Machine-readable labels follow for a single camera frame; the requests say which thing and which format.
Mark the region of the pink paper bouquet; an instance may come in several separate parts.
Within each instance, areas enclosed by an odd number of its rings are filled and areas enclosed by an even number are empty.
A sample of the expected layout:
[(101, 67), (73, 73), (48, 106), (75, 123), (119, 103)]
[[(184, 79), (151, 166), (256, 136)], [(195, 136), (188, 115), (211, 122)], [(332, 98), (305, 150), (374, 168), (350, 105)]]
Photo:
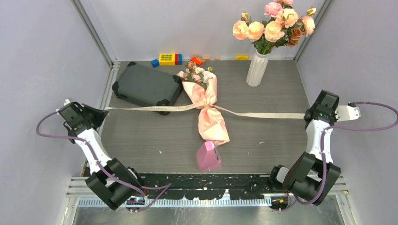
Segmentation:
[(185, 93), (200, 110), (198, 115), (198, 131), (206, 141), (213, 141), (216, 146), (230, 141), (225, 120), (221, 112), (214, 106), (217, 102), (218, 80), (211, 70), (197, 66), (193, 61), (186, 64), (186, 69), (177, 74)]

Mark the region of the cream printed ribbon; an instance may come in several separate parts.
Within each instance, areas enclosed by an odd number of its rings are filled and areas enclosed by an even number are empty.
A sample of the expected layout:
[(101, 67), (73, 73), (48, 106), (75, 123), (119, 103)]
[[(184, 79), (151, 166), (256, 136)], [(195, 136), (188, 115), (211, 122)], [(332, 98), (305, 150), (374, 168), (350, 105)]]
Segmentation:
[(303, 119), (304, 113), (269, 113), (269, 112), (242, 112), (237, 113), (226, 108), (217, 105), (206, 105), (202, 103), (196, 103), (184, 106), (148, 106), (148, 107), (135, 107), (135, 108), (117, 108), (117, 107), (106, 107), (104, 110), (126, 110), (126, 111), (154, 111), (154, 112), (183, 112), (196, 108), (215, 108), (221, 111), (229, 112), (233, 115), (240, 117), (250, 117), (250, 118), (262, 118), (262, 119)]

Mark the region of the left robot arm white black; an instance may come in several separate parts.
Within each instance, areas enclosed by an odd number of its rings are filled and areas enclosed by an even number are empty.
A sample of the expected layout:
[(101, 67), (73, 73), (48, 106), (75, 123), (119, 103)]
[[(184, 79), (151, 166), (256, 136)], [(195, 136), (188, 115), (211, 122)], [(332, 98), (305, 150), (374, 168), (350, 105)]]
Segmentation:
[(64, 119), (69, 141), (77, 144), (87, 159), (90, 176), (85, 182), (99, 199), (115, 210), (133, 195), (144, 196), (140, 175), (105, 151), (98, 129), (108, 115), (107, 110), (66, 99), (56, 112)]

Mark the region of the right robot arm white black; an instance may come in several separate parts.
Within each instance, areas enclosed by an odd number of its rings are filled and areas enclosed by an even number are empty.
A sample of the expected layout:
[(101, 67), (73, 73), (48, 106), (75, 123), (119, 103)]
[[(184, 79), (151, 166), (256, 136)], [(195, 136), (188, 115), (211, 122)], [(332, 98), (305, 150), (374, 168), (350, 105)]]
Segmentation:
[(298, 203), (320, 205), (341, 174), (333, 164), (330, 137), (336, 122), (339, 96), (322, 90), (304, 115), (306, 151), (291, 168), (275, 166), (267, 186), (273, 192), (292, 193)]

